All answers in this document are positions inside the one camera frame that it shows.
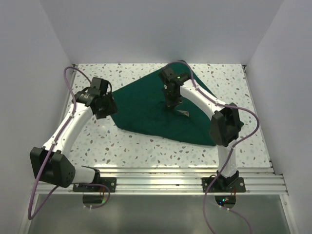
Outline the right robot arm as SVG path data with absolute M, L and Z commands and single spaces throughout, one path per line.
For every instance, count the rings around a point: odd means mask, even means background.
M 208 189 L 210 192 L 230 192 L 239 178 L 234 144 L 239 137 L 241 123 L 236 105 L 220 101 L 187 73 L 177 74 L 173 69 L 165 68 L 159 77 L 169 108 L 175 108 L 186 98 L 211 121 L 209 135 L 217 145 L 219 166 L 216 177 L 208 182 Z

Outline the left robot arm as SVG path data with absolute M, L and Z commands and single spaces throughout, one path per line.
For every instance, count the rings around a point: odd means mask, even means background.
M 99 171 L 92 167 L 75 166 L 70 151 L 85 124 L 93 117 L 106 118 L 117 113 L 109 81 L 94 77 L 90 86 L 74 94 L 67 115 L 55 133 L 40 148 L 30 152 L 33 173 L 37 181 L 67 188 L 84 184 L 94 192 L 101 187 Z

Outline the steel instrument tray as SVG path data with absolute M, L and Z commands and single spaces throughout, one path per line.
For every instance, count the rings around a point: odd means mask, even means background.
M 184 115 L 186 115 L 186 116 L 188 116 L 188 117 L 190 116 L 189 112 L 187 112 L 187 111 L 179 110 L 179 112 L 182 113 L 182 114 L 184 114 Z

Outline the green surgical cloth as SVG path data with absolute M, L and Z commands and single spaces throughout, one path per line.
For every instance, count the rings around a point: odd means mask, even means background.
M 192 102 L 184 98 L 173 110 L 167 109 L 162 92 L 164 85 L 158 76 L 161 70 L 167 67 L 177 74 L 189 74 L 210 93 L 185 61 L 169 63 L 114 91 L 118 105 L 118 113 L 113 115 L 115 125 L 129 132 L 196 145 L 216 146 L 209 135 L 211 121 Z M 190 116 L 180 113 L 179 110 L 189 112 Z

